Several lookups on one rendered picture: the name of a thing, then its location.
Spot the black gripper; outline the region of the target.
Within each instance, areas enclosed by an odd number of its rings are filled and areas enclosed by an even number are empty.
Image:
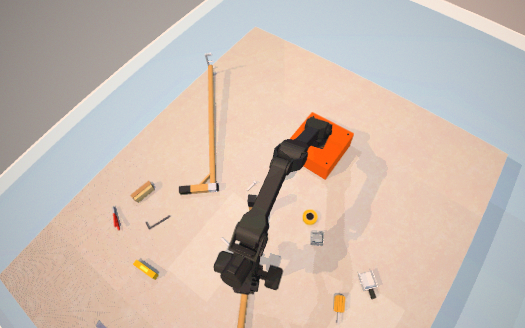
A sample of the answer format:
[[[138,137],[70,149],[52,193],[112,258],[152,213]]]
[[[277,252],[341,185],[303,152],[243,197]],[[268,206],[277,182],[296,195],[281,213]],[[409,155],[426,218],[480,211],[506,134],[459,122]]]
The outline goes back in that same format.
[[[222,273],[228,262],[230,261],[232,253],[222,251],[219,253],[218,258],[214,263],[214,271]],[[256,264],[252,264],[252,271],[256,271],[256,280],[264,280],[264,286],[273,290],[278,290],[279,285],[283,276],[283,268],[271,265],[268,272],[263,270],[263,265],[260,264],[260,260]]]

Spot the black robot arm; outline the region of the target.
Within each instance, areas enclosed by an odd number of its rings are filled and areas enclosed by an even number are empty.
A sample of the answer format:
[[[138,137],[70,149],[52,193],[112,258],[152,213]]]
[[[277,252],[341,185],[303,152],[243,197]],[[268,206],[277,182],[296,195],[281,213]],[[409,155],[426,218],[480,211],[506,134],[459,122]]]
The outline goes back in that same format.
[[[250,211],[235,226],[228,249],[233,256],[220,278],[237,294],[258,292],[259,280],[252,264],[263,255],[268,241],[268,217],[285,180],[290,172],[301,170],[308,158],[308,149],[324,149],[332,125],[328,121],[310,116],[305,130],[295,139],[286,139],[274,148],[268,174]],[[322,148],[323,147],[323,148]],[[239,244],[235,241],[239,241]]]

